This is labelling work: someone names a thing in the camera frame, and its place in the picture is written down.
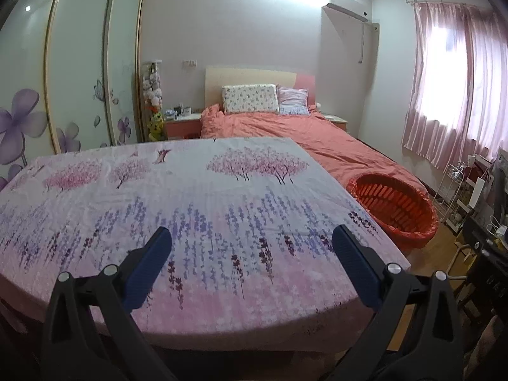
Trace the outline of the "red plastic trash basket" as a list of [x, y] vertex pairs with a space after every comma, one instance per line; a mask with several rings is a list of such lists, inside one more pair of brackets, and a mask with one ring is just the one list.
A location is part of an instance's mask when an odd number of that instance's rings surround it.
[[422, 249], [438, 231], [429, 195], [406, 182], [372, 173], [350, 179], [346, 190], [404, 253]]

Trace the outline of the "cluttered dark desk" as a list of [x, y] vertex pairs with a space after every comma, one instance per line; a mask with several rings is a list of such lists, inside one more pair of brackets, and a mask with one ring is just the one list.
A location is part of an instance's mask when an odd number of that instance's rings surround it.
[[462, 229], [474, 260], [454, 291], [464, 320], [468, 344], [492, 318], [507, 323], [507, 151], [501, 149], [491, 171], [492, 181], [480, 196], [480, 208], [492, 207], [489, 217], [467, 220]]

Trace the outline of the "floral pink table cloth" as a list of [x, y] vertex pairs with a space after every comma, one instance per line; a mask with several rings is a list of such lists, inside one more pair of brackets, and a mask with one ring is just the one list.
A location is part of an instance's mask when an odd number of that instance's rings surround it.
[[172, 251], [133, 316], [157, 345], [337, 352], [371, 318], [333, 252], [345, 225], [409, 262], [289, 138], [195, 139], [38, 157], [1, 192], [1, 298], [42, 320], [59, 273], [122, 262], [159, 227]]

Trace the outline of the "bed with coral duvet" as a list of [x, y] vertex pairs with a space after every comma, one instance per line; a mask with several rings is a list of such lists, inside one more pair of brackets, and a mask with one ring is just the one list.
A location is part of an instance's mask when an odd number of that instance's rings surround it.
[[225, 114], [215, 104], [204, 109], [201, 123], [202, 138], [291, 138], [343, 187], [355, 176], [379, 173], [426, 191], [410, 171], [335, 126], [315, 106], [309, 115]]

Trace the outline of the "pink left nightstand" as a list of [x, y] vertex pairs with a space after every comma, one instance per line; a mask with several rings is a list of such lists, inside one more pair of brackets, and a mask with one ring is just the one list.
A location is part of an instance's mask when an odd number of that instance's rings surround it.
[[181, 116], [176, 120], [168, 120], [164, 123], [166, 138], [168, 139], [192, 139], [200, 138], [202, 131], [201, 113], [192, 113]]

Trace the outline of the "pink striped curtain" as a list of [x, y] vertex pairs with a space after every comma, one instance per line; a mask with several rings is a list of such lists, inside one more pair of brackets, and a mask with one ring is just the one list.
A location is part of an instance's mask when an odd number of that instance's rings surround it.
[[401, 144], [437, 169], [507, 147], [507, 26], [492, 10], [413, 2], [417, 53]]

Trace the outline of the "plush toy tower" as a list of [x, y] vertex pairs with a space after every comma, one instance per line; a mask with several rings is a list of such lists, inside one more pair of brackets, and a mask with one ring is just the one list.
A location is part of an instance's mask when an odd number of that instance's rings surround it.
[[164, 139], [163, 92], [159, 66], [161, 60], [145, 63], [142, 67], [141, 116], [146, 140], [161, 141]]

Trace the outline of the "pink striped pillow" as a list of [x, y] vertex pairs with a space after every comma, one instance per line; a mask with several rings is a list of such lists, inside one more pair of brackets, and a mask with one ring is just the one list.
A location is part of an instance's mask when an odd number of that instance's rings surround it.
[[278, 86], [277, 99], [279, 103], [279, 113], [282, 115], [308, 116], [310, 114], [308, 109], [307, 89]]

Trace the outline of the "beige pink headboard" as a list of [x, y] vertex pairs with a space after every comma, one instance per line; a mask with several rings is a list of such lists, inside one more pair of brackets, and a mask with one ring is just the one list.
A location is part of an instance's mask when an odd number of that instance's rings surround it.
[[308, 103], [316, 103], [315, 76], [281, 70], [214, 66], [205, 70], [204, 107], [222, 103], [223, 86], [243, 84], [273, 84], [307, 89]]

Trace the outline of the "glass wardrobe with flowers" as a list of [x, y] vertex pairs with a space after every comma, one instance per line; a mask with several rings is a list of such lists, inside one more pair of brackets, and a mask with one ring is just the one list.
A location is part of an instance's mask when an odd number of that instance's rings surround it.
[[143, 0], [1, 0], [1, 183], [37, 157], [142, 139]]

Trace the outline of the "white floral pillow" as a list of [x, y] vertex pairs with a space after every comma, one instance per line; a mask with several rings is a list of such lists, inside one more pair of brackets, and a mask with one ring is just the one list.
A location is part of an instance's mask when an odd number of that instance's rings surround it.
[[226, 114], [279, 113], [277, 86], [274, 84], [225, 85], [221, 95]]

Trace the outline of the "white air conditioner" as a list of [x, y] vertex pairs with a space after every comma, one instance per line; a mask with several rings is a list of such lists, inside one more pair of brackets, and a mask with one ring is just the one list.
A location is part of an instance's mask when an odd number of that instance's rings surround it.
[[370, 0], [329, 0], [321, 9], [318, 100], [323, 110], [360, 133], [377, 55], [378, 31]]

